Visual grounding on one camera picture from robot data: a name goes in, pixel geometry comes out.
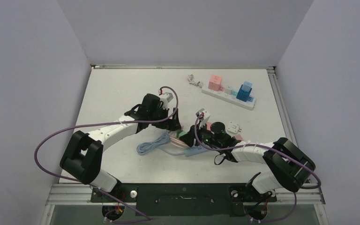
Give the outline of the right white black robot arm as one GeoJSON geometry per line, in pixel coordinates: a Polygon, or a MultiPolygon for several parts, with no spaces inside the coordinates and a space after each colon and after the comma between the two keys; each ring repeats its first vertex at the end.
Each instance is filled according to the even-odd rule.
{"type": "Polygon", "coordinates": [[[201,145],[214,150],[230,162],[267,165],[270,170],[254,176],[246,188],[247,197],[253,201],[277,188],[298,192],[316,169],[314,162],[289,139],[281,137],[269,143],[245,142],[229,135],[222,122],[214,122],[210,127],[192,125],[179,139],[189,147],[201,145]]]}

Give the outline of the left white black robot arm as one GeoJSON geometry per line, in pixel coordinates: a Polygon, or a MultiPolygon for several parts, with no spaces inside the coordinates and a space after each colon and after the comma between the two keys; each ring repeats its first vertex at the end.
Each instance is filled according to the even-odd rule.
{"type": "Polygon", "coordinates": [[[76,131],[64,151],[60,167],[82,184],[103,190],[110,202],[120,198],[120,181],[101,168],[105,150],[120,140],[139,133],[152,125],[167,131],[181,129],[178,112],[169,115],[169,103],[175,98],[172,93],[146,94],[140,104],[125,112],[115,124],[99,127],[84,133],[76,131]]]}

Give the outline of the blue power strip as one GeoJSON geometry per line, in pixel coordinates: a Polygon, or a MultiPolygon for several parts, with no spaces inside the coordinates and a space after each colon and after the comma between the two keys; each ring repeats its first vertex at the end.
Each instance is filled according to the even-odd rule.
{"type": "Polygon", "coordinates": [[[195,156],[195,155],[199,155],[205,152],[209,152],[210,150],[200,146],[193,146],[193,147],[189,147],[187,149],[184,150],[184,155],[185,157],[191,157],[191,156],[195,156]]]}

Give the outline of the green plug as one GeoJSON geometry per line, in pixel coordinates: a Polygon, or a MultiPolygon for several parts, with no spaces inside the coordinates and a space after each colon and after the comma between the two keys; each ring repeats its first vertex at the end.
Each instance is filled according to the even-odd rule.
{"type": "Polygon", "coordinates": [[[177,133],[176,133],[176,138],[180,138],[180,137],[182,137],[182,136],[184,136],[184,135],[186,135],[187,134],[187,132],[186,131],[178,131],[177,133]]]}

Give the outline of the white cube adapter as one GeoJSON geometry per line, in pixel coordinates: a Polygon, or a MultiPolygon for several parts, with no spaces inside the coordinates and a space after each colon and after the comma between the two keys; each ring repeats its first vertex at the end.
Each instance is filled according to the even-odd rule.
{"type": "Polygon", "coordinates": [[[167,134],[174,138],[177,138],[177,131],[167,131],[167,134]]]}

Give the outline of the pink round disc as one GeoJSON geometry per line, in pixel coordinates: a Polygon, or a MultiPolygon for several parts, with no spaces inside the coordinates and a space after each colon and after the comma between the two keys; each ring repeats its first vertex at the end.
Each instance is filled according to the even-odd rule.
{"type": "Polygon", "coordinates": [[[211,122],[207,122],[206,123],[206,129],[208,130],[208,131],[211,131],[211,122]]]}

